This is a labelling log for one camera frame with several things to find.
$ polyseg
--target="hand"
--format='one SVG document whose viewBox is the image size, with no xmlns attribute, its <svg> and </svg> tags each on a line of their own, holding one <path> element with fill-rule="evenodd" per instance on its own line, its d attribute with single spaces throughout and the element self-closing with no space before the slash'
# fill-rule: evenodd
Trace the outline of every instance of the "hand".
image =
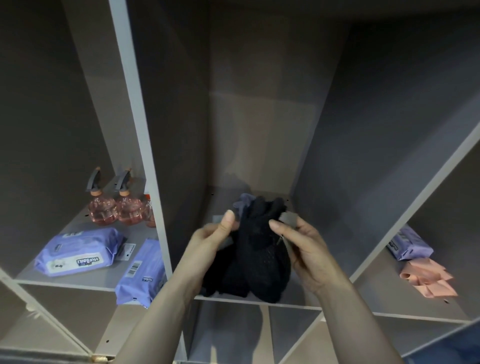
<svg viewBox="0 0 480 364">
<path fill-rule="evenodd" d="M 228 210 L 219 224 L 206 224 L 194 232 L 170 280 L 184 285 L 190 298 L 196 296 L 219 245 L 238 227 L 235 214 Z"/>
<path fill-rule="evenodd" d="M 292 267 L 308 290 L 319 295 L 325 285 L 344 276 L 317 229 L 305 220 L 297 217 L 298 230 L 275 220 L 269 224 L 276 234 L 294 244 L 288 252 Z"/>
</svg>

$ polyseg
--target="bottle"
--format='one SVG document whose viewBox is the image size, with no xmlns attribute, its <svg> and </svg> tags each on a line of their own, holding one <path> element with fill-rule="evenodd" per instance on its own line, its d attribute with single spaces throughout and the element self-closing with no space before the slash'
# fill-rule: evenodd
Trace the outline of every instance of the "bottle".
<svg viewBox="0 0 480 364">
<path fill-rule="evenodd" d="M 153 215 L 152 201 L 150 201 L 150 195 L 145 194 L 146 200 L 144 202 L 144 220 L 149 228 L 155 228 L 155 216 Z"/>
<path fill-rule="evenodd" d="M 130 181 L 130 170 L 126 170 L 119 178 L 115 191 L 120 193 L 117 199 L 117 210 L 119 220 L 125 225 L 135 225 L 143 220 L 143 203 L 130 195 L 128 182 Z"/>
<path fill-rule="evenodd" d="M 118 218 L 117 204 L 113 198 L 105 197 L 98 186 L 100 183 L 100 167 L 95 168 L 87 184 L 87 192 L 93 196 L 88 204 L 90 219 L 100 226 L 109 225 Z"/>
</svg>

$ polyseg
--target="person's right hand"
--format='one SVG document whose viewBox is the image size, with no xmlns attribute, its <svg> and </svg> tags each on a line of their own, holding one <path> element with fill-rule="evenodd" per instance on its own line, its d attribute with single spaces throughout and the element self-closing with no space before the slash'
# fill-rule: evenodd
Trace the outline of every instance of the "person's right hand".
<svg viewBox="0 0 480 364">
<path fill-rule="evenodd" d="M 297 230 L 276 220 L 269 224 L 294 244 L 289 251 L 292 267 L 308 290 L 318 295 L 325 285 L 344 276 L 317 229 L 301 217 L 297 217 Z"/>
</svg>

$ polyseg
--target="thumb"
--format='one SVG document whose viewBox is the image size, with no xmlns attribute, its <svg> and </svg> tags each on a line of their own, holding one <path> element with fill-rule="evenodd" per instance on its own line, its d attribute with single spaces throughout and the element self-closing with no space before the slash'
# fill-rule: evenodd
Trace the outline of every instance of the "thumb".
<svg viewBox="0 0 480 364">
<path fill-rule="evenodd" d="M 220 245 L 220 243 L 222 243 L 232 231 L 234 222 L 235 214 L 232 210 L 228 210 L 225 215 L 223 215 L 222 221 L 220 221 L 215 231 L 212 235 L 206 238 L 206 240 L 215 246 Z"/>
<path fill-rule="evenodd" d="M 302 233 L 292 229 L 290 226 L 287 226 L 276 220 L 270 220 L 268 224 L 275 234 L 285 236 L 301 250 L 309 250 L 311 240 L 308 236 L 305 236 Z"/>
</svg>

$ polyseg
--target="cubby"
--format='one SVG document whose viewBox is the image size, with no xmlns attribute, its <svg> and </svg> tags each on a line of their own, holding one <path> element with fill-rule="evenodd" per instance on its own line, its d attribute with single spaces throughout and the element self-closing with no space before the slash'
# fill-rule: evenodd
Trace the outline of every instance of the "cubby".
<svg viewBox="0 0 480 364">
<path fill-rule="evenodd" d="M 156 229 L 113 226 L 134 254 L 158 238 L 168 278 L 191 234 L 241 193 L 280 196 L 323 235 L 402 355 L 479 317 L 480 12 L 307 3 L 1 5 L 0 278 L 11 291 L 0 304 L 14 314 L 0 317 L 0 348 L 25 348 L 26 303 L 35 330 L 66 342 L 39 351 L 68 355 L 115 357 L 145 314 L 116 305 L 128 261 L 57 278 L 33 268 L 52 236 L 95 228 L 84 185 L 97 166 L 109 194 L 126 168 L 135 194 L 148 186 Z M 457 298 L 426 299 L 398 276 L 385 247 L 407 222 Z M 322 308 L 293 272 L 275 304 L 197 296 L 176 359 L 288 364 L 320 352 L 335 363 Z"/>
</svg>

